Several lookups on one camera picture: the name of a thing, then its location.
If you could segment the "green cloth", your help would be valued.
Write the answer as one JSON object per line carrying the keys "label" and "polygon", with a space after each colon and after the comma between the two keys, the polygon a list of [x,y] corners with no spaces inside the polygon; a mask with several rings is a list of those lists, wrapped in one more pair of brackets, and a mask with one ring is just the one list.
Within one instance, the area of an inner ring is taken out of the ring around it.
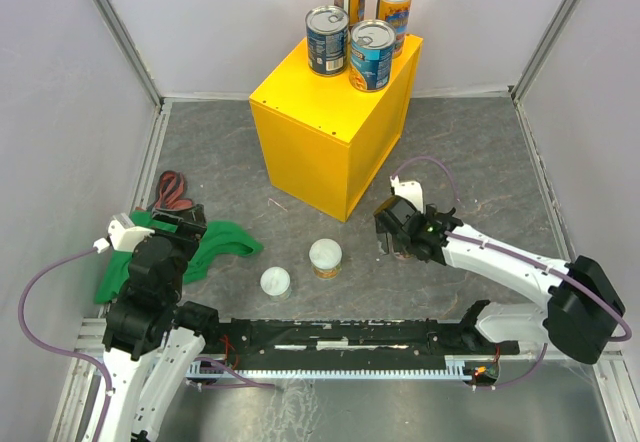
{"label": "green cloth", "polygon": [[[251,256],[263,246],[239,225],[229,221],[213,221],[200,240],[198,250],[188,263],[182,281],[186,284],[204,279],[209,267],[218,255]],[[126,281],[131,255],[115,252],[94,297],[95,304],[113,300]]]}

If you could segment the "small can white lid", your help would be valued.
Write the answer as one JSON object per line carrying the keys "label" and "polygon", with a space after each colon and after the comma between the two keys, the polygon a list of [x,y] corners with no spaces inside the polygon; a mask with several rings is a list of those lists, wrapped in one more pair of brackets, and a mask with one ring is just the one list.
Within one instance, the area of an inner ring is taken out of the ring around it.
{"label": "small can white lid", "polygon": [[406,261],[414,258],[414,256],[411,253],[404,250],[394,250],[393,255],[396,259],[401,261]]}

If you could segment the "yellow can white lid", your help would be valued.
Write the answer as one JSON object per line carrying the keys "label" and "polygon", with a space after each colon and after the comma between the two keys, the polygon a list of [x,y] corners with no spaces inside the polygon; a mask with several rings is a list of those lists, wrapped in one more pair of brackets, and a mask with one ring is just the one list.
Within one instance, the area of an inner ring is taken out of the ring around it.
{"label": "yellow can white lid", "polygon": [[310,247],[309,259],[314,274],[320,279],[332,279],[341,269],[342,249],[328,238],[316,240]]}

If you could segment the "small jar white lid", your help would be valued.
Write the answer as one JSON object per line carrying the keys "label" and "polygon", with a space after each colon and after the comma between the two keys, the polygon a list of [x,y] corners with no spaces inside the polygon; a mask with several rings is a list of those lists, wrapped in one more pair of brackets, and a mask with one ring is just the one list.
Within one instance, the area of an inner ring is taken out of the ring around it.
{"label": "small jar white lid", "polygon": [[260,286],[271,300],[286,300],[291,293],[290,275],[282,267],[270,267],[261,275]]}

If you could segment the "blue tin can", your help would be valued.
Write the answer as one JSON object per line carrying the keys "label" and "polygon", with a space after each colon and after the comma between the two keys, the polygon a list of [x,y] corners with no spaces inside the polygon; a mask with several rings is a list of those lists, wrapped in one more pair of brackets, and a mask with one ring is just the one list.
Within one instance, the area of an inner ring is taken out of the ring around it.
{"label": "blue tin can", "polygon": [[364,20],[352,28],[349,79],[354,88],[375,92],[388,85],[395,40],[394,28],[382,20]]}

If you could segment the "blue soup can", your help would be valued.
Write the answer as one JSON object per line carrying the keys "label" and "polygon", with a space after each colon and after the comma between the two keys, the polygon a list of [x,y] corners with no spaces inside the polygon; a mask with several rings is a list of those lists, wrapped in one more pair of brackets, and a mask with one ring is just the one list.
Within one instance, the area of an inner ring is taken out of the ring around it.
{"label": "blue soup can", "polygon": [[317,75],[329,77],[346,68],[349,18],[340,7],[327,5],[305,17],[308,65]]}

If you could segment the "blue yellow can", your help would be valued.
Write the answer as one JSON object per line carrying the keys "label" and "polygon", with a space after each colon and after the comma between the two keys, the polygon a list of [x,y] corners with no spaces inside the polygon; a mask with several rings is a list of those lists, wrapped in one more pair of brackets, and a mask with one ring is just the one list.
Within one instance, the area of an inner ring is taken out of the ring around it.
{"label": "blue yellow can", "polygon": [[393,56],[401,54],[412,0],[377,0],[376,18],[391,25],[396,33]]}

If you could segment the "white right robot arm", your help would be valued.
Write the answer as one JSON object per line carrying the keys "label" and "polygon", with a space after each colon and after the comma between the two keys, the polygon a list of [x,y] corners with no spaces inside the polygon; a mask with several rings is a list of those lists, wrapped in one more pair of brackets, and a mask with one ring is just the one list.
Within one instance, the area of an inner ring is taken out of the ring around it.
{"label": "white right robot arm", "polygon": [[419,210],[398,195],[376,209],[374,221],[382,252],[472,272],[526,298],[516,305],[490,302],[462,324],[459,341],[469,352],[527,341],[551,344],[580,363],[595,364],[608,344],[632,336],[620,296],[589,257],[565,261],[527,252],[479,232],[454,211]]}

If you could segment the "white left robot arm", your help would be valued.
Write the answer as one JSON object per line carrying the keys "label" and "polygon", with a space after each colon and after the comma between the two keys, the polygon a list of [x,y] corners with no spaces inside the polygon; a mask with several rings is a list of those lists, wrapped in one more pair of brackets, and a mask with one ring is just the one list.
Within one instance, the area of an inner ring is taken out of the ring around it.
{"label": "white left robot arm", "polygon": [[102,343],[104,402],[96,403],[87,441],[154,441],[187,370],[221,340],[217,310],[183,302],[183,276],[206,230],[204,208],[155,209],[146,228],[118,214],[108,243],[130,255],[128,276],[106,315]]}

